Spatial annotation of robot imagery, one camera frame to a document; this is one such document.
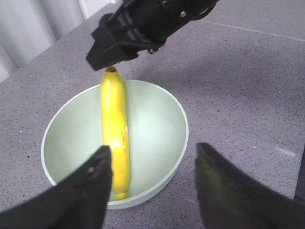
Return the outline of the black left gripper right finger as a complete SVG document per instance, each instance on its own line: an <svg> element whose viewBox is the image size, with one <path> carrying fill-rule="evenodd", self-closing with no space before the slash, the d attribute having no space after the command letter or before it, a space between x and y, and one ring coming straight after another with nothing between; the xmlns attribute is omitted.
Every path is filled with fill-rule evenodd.
<svg viewBox="0 0 305 229"><path fill-rule="evenodd" d="M125 10L103 15L91 36L94 44L86 61L95 71L133 60L138 57L139 51L155 51L164 45L164 41L154 41L142 33Z"/></svg>

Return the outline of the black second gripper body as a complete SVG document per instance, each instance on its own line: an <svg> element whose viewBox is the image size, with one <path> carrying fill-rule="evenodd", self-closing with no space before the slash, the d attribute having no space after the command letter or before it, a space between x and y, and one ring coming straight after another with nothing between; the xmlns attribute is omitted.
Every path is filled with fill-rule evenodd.
<svg viewBox="0 0 305 229"><path fill-rule="evenodd" d="M157 51L167 38L189 23L207 16L216 0L124 0L122 8L136 32L122 48L127 54L142 50Z"/></svg>

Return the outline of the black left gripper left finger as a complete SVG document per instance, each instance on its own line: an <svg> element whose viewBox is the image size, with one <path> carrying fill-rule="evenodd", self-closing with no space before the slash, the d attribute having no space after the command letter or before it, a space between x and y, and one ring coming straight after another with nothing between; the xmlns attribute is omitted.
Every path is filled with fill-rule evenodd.
<svg viewBox="0 0 305 229"><path fill-rule="evenodd" d="M41 195L0 214L2 229L100 229L112 186L111 151L101 146Z"/></svg>

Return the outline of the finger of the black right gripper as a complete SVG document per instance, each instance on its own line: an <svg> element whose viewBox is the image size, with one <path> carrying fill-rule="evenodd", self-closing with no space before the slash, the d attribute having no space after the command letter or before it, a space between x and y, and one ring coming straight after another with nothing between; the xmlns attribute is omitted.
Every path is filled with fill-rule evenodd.
<svg viewBox="0 0 305 229"><path fill-rule="evenodd" d="M251 178L208 143L197 144L195 183L207 229L303 229L304 203Z"/></svg>

